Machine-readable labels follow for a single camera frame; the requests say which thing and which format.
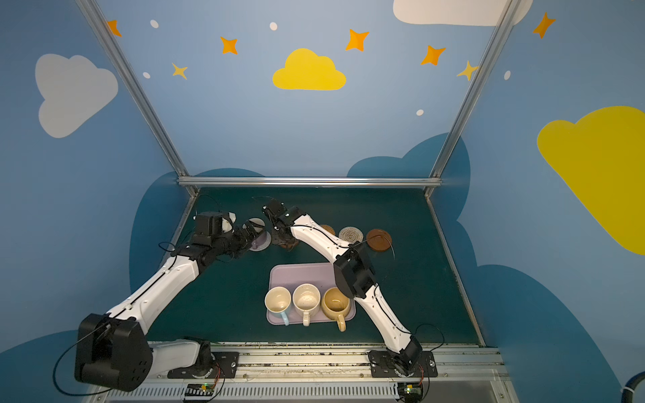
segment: cup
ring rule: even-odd
[[[266,309],[275,317],[282,318],[284,325],[289,326],[287,317],[291,306],[291,293],[284,287],[273,287],[264,296]]]
[[[313,284],[301,284],[293,292],[293,306],[303,317],[303,324],[309,326],[312,316],[321,308],[321,292]]]
[[[352,305],[338,287],[328,289],[322,298],[322,311],[332,320],[338,322],[338,329],[345,331],[345,317],[350,312]]]

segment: yellow star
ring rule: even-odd
[[[121,33],[117,29],[117,20],[114,21],[108,21],[108,26],[110,27],[110,31],[116,36],[121,36]]]
[[[459,77],[460,75],[465,75],[466,77],[468,77],[468,80],[470,81],[470,77],[473,75],[473,72],[478,68],[479,66],[475,66],[475,67],[471,66],[470,60],[466,61],[466,69],[463,72],[457,74],[457,77]]]
[[[237,55],[237,50],[235,50],[235,44],[237,42],[237,39],[231,39],[230,41],[227,39],[224,39],[223,37],[220,37],[222,39],[222,43],[224,44],[224,49],[222,50],[222,54],[225,53],[233,53],[234,55]]]
[[[356,32],[350,30],[350,42],[347,44],[347,48],[345,50],[358,49],[362,52],[363,41],[365,40],[368,34],[369,32],[363,32],[362,34],[357,34]]]
[[[188,67],[179,68],[179,67],[175,66],[175,63],[173,63],[172,65],[175,68],[175,72],[172,75],[180,75],[181,77],[184,77],[184,80],[187,80],[186,76],[184,75],[184,71],[186,71],[186,69]]]
[[[446,48],[434,49],[432,46],[428,46],[428,54],[426,55],[426,58],[421,62],[421,65],[432,63],[436,66],[437,63],[439,63],[439,56],[441,56],[445,49]]]
[[[555,22],[554,19],[550,19],[546,13],[544,13],[544,17],[542,17],[542,22],[540,25],[537,26],[537,28],[533,31],[534,34],[540,34],[540,39],[544,37],[544,34],[546,34],[546,30],[549,29],[551,24]]]

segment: yellow mug handle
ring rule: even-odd
[[[338,315],[337,322],[338,322],[338,329],[339,329],[340,331],[345,331],[345,329],[346,329],[346,326],[345,326],[345,317],[344,317],[344,316],[342,316],[342,315]]]

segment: light blue mug handle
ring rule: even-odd
[[[286,317],[286,313],[285,312],[280,312],[280,316],[282,316],[282,318],[283,318],[284,325],[289,326],[289,318]]]

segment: tray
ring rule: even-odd
[[[285,287],[292,294],[295,291],[296,287],[304,283],[310,283],[318,287],[318,291],[321,292],[321,300],[324,297],[325,291],[332,287],[336,287],[336,280],[333,277],[333,264],[332,263],[304,263],[304,264],[279,264],[276,267],[271,269],[271,274],[269,276],[269,290],[273,287]],[[292,306],[289,308],[289,318],[290,324],[299,324],[303,323],[303,317],[298,315],[293,306],[293,301],[291,302]],[[350,312],[347,314],[345,321],[348,321],[354,318],[356,315],[356,303],[354,299],[350,300]],[[284,322],[281,318],[274,317],[266,311],[266,320],[270,324],[275,325],[284,325]],[[329,319],[323,313],[321,309],[309,320],[310,323],[320,323],[320,322],[335,322],[335,320]]]

